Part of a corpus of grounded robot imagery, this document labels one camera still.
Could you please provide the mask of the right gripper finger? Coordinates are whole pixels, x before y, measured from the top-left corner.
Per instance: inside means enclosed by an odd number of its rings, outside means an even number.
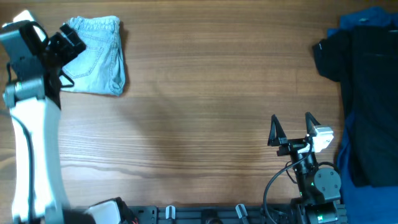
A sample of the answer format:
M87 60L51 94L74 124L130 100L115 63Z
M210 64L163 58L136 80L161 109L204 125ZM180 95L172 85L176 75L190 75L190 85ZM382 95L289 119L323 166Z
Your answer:
M316 136L316 130L320 123L315 119L311 112L305 113L305 124L307 129L307 136Z
M277 119L277 116L273 114L271 116L271 129L268 137L268 146L281 146L287 143L287 136Z

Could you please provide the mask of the light blue denim shorts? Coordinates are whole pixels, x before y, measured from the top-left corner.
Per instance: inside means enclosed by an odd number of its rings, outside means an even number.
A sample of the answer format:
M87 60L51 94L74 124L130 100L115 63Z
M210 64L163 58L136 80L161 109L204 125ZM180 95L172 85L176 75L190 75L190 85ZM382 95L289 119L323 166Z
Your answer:
M120 19L73 17L66 24L85 43L86 49L62 68L74 81L61 77L63 91L119 96L126 83L124 55L120 37Z

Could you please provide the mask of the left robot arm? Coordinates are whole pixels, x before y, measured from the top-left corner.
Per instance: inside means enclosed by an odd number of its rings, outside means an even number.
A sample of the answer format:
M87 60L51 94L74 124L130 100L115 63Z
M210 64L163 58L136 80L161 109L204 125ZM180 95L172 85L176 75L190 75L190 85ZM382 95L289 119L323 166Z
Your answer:
M1 29L9 75L4 114L16 138L14 223L125 223L118 199L86 210L70 206L63 184L58 127L64 65L85 50L69 26L49 37L35 21L13 22Z

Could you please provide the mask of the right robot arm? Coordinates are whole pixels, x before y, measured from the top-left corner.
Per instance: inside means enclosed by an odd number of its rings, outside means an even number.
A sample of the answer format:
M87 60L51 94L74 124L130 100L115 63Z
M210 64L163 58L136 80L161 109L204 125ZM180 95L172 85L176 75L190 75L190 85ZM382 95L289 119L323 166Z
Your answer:
M274 181L292 169L300 197L290 201L291 213L287 215L295 223L343 223L345 206L340 204L340 170L331 162L318 162L316 154L326 149L334 138L331 127L320 124L315 117L305 113L307 133L303 138L289 139L276 115L271 116L271 128L267 145L278 147L277 156L289 156L290 163L268 181L263 194L265 223L276 223L267 204L267 194Z

